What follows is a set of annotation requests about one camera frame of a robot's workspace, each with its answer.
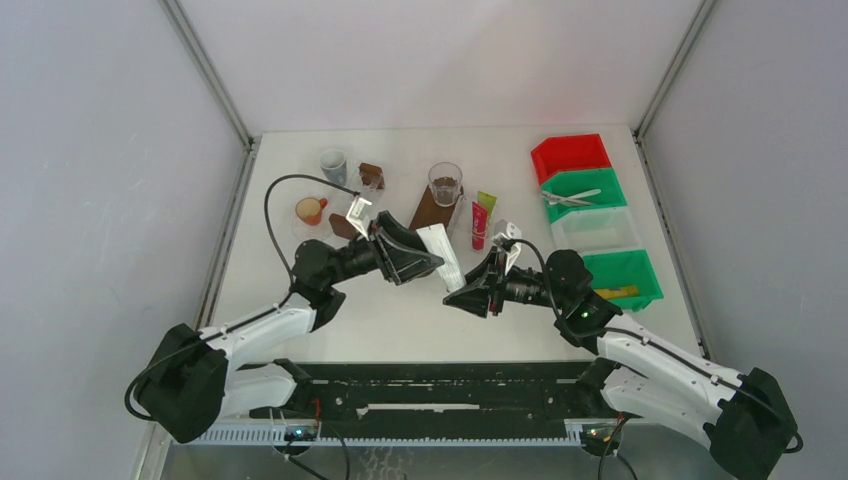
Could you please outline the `green toothpaste tube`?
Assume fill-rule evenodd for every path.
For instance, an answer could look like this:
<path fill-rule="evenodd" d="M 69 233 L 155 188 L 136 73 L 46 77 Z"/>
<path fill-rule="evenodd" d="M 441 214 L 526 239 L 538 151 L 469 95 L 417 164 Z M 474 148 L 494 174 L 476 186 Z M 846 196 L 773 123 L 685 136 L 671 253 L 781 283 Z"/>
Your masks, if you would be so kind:
<path fill-rule="evenodd" d="M 490 220 L 494 214 L 497 197 L 484 191 L 479 191 L 477 193 L 477 203 L 487 212 L 487 219 Z"/>

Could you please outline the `red toothpaste tube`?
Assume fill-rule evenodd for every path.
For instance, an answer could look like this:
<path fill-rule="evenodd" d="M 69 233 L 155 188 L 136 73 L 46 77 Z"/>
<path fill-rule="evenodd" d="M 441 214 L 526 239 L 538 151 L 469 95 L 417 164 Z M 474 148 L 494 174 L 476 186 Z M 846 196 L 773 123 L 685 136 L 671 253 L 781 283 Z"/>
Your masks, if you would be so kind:
<path fill-rule="evenodd" d="M 486 241 L 488 210 L 477 202 L 472 203 L 471 247 L 481 251 Z"/>

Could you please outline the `clear textured acrylic holder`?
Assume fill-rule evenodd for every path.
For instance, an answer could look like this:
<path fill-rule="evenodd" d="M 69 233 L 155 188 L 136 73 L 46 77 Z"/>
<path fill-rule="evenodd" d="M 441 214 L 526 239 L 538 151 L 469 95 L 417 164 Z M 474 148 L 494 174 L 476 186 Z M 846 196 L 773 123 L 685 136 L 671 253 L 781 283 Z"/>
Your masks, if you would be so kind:
<path fill-rule="evenodd" d="M 466 244 L 472 251 L 481 252 L 484 248 L 481 251 L 475 251 L 471 247 L 472 203 L 477 202 L 477 193 L 476 193 L 475 196 L 472 196 L 471 198 L 465 197 L 466 200 L 465 200 L 465 203 L 463 205 L 463 210 L 462 210 L 462 215 L 460 217 L 460 222 L 455 227 L 455 229 L 452 231 L 452 235 L 455 238 L 457 238 L 460 243 Z M 488 238 L 489 238 L 489 234 L 490 234 L 490 230 L 491 230 L 491 225 L 493 223 L 493 219 L 494 219 L 494 214 L 493 214 L 493 217 L 490 220 L 488 220 L 488 223 L 487 223 L 486 241 L 485 241 L 484 247 L 488 243 Z"/>

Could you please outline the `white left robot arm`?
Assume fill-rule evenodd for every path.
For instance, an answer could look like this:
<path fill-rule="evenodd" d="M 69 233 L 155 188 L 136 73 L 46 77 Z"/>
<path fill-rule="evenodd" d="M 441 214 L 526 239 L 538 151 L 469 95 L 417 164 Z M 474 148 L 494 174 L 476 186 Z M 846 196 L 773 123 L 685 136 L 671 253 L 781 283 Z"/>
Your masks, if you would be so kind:
<path fill-rule="evenodd" d="M 134 417 L 163 427 L 180 443 L 219 419 L 277 406 L 298 417 L 311 407 L 311 388 L 293 366 L 257 364 L 260 354 L 328 324 L 346 296 L 336 285 L 378 271 L 403 285 L 443 266 L 420 235 L 381 212 L 364 232 L 334 248 L 310 239 L 294 255 L 284 297 L 220 327 L 168 330 L 148 366 L 129 384 L 124 403 Z"/>

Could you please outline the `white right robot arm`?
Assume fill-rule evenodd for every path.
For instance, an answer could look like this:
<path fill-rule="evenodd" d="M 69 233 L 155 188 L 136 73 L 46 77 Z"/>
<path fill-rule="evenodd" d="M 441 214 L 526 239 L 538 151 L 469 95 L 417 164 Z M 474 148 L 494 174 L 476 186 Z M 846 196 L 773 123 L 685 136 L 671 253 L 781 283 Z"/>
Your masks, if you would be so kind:
<path fill-rule="evenodd" d="M 610 409 L 673 430 L 704 447 L 736 479 L 766 479 L 804 440 L 777 380 L 693 355 L 649 331 L 592 287 L 573 250 L 556 250 L 539 270 L 514 267 L 500 247 L 448 294 L 446 306 L 487 317 L 514 302 L 548 307 L 569 344 L 595 355 L 578 388 L 592 416 Z"/>

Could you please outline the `orange ceramic cup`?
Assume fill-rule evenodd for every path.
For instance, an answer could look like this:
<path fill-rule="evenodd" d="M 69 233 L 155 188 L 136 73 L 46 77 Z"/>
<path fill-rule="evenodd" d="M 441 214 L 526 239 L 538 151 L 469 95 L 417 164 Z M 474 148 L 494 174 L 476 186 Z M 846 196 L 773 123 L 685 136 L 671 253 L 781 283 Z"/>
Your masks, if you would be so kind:
<path fill-rule="evenodd" d="M 295 206 L 295 215 L 305 225 L 317 226 L 322 221 L 323 211 L 327 205 L 326 198 L 303 198 Z"/>

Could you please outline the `clear glass tumbler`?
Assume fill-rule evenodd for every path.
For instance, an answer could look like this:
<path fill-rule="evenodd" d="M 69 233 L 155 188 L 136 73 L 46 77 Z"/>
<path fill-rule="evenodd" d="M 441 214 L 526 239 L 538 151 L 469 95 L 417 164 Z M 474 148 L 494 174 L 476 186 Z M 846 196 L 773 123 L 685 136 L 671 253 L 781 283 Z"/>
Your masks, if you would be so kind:
<path fill-rule="evenodd" d="M 429 189 L 434 202 L 440 207 L 456 204 L 462 192 L 463 173 L 452 162 L 440 162 L 428 172 Z"/>

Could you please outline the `white toothpaste tube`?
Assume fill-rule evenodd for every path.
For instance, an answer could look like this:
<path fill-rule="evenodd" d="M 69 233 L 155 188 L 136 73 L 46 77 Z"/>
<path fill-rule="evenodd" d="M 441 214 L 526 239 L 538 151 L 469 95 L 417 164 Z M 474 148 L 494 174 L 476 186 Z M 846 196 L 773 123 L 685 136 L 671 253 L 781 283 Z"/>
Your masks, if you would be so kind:
<path fill-rule="evenodd" d="M 443 280 L 448 293 L 453 293 L 466 285 L 459 261 L 442 223 L 418 228 L 416 233 L 430 254 L 440 257 L 443 264 L 436 269 Z"/>

